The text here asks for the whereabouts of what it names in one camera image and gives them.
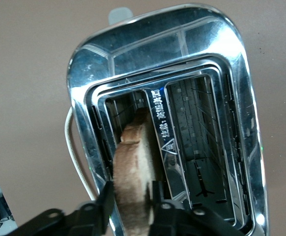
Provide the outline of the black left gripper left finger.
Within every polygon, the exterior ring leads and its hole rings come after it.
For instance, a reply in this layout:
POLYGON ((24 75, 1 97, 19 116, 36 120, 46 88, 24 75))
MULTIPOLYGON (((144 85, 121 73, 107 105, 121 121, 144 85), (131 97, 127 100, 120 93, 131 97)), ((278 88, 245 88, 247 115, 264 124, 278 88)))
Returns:
POLYGON ((15 230, 16 236, 102 236, 114 208, 114 187, 106 182, 97 200, 87 202, 69 215, 48 209, 15 230))

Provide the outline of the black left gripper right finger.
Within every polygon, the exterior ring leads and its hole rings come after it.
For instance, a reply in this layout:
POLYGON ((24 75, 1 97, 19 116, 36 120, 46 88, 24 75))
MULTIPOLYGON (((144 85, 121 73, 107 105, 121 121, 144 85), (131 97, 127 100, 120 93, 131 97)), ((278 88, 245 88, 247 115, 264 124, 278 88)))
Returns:
POLYGON ((154 181, 154 220, 149 228, 150 236, 242 236, 221 216, 204 206, 185 209, 179 201, 165 199, 163 183, 154 181))

